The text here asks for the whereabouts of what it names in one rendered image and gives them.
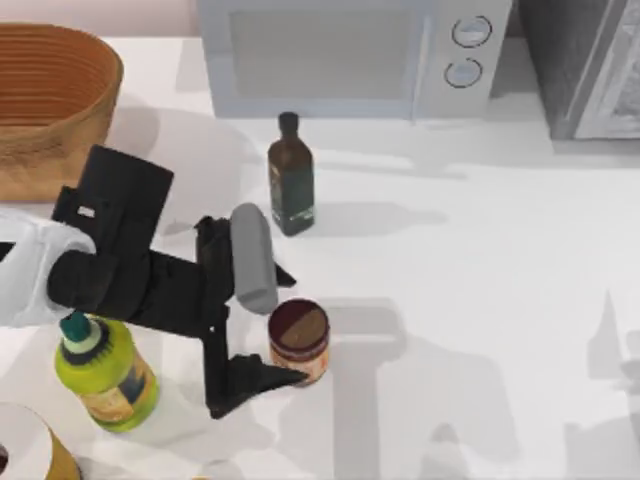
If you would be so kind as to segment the pale grey rounded box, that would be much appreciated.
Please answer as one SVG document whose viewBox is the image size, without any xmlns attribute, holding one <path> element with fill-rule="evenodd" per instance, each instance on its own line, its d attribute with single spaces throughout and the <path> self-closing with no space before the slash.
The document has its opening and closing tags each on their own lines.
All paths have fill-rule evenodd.
<svg viewBox="0 0 640 480">
<path fill-rule="evenodd" d="M 276 268 L 268 222 L 253 203 L 230 217 L 235 297 L 247 311 L 270 315 L 278 305 Z"/>
</svg>

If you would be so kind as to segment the red and brown can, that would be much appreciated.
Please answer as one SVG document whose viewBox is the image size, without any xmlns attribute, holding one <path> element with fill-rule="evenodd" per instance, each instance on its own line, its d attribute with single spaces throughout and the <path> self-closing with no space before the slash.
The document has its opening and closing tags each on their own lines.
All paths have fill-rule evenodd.
<svg viewBox="0 0 640 480">
<path fill-rule="evenodd" d="M 315 383 L 327 371 L 330 323 L 317 302 L 292 298 L 281 303 L 269 317 L 268 335 L 272 362 L 306 375 L 297 387 Z"/>
</svg>

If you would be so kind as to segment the dark green bottle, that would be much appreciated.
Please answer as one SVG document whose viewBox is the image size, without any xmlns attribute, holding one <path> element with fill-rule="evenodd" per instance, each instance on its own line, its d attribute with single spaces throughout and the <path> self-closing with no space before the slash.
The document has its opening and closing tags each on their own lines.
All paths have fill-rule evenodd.
<svg viewBox="0 0 640 480">
<path fill-rule="evenodd" d="M 278 116 L 280 138 L 267 152 L 271 214 L 281 232 L 292 237 L 314 225 L 314 159 L 299 136 L 299 116 Z"/>
</svg>

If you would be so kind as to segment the yellow-green bottle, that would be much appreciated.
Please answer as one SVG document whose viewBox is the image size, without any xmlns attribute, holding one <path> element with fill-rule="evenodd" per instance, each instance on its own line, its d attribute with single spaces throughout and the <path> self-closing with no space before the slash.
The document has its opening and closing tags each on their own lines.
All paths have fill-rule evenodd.
<svg viewBox="0 0 640 480">
<path fill-rule="evenodd" d="M 159 388 L 128 327 L 78 311 L 59 326 L 56 374 L 92 420 L 115 433 L 143 423 L 157 404 Z"/>
</svg>

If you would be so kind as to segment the microwave door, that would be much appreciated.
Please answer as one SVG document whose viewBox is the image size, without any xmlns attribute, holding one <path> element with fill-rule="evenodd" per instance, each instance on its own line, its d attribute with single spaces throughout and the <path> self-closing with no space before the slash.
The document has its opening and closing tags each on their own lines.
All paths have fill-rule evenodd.
<svg viewBox="0 0 640 480">
<path fill-rule="evenodd" d="M 412 117 L 426 0 L 196 3 L 218 117 Z"/>
</svg>

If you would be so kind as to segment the brown woven basket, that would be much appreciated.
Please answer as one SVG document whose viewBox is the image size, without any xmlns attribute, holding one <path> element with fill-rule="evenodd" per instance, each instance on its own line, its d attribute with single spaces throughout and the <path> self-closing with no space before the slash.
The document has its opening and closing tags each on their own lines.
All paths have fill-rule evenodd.
<svg viewBox="0 0 640 480">
<path fill-rule="evenodd" d="M 56 199 L 105 142 L 124 66 L 100 38 L 0 22 L 0 202 Z"/>
</svg>

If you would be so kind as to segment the pale microwave oven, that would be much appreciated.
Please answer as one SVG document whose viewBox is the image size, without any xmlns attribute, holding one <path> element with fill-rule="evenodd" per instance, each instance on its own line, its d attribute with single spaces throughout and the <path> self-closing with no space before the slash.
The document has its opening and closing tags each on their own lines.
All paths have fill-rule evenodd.
<svg viewBox="0 0 640 480">
<path fill-rule="evenodd" d="M 400 119 L 426 121 L 480 116 L 491 93 L 513 0 L 426 2 L 429 10 L 418 65 L 415 109 L 412 117 Z M 459 19 L 477 15 L 490 20 L 493 27 L 491 37 L 477 48 L 466 49 L 458 46 L 452 40 L 452 27 Z M 467 57 L 482 64 L 483 76 L 478 83 L 469 88 L 452 88 L 443 78 L 444 70 L 449 63 Z"/>
</svg>

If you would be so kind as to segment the round microwave knob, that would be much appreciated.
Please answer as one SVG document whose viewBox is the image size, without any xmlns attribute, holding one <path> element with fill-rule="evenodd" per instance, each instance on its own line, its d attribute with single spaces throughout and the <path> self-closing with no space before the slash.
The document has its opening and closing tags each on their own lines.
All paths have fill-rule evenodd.
<svg viewBox="0 0 640 480">
<path fill-rule="evenodd" d="M 443 73 L 446 83 L 455 89 L 469 88 L 478 83 L 482 76 L 482 64 L 470 57 L 449 63 Z"/>
<path fill-rule="evenodd" d="M 485 16 L 477 15 L 457 20 L 452 27 L 451 36 L 458 46 L 473 49 L 486 43 L 492 32 L 490 20 Z"/>
</svg>

